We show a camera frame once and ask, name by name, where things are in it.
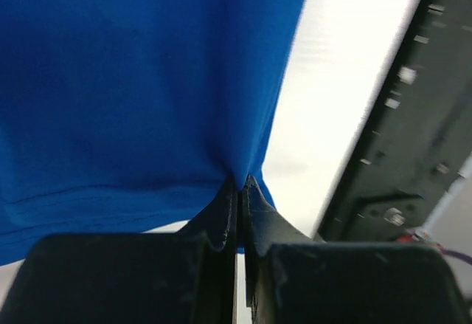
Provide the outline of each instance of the blue fabric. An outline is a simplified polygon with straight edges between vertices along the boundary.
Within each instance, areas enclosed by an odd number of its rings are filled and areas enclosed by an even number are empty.
[[[191,218],[230,174],[264,187],[302,3],[0,0],[0,263]]]

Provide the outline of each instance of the purple wire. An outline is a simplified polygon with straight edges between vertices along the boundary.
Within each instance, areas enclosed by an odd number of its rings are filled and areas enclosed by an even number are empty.
[[[449,250],[449,249],[443,249],[442,253],[446,256],[451,257],[451,258],[456,258],[456,259],[462,260],[465,263],[468,263],[469,265],[472,266],[472,257],[469,256],[469,255],[466,255],[462,252],[457,252],[455,250]]]

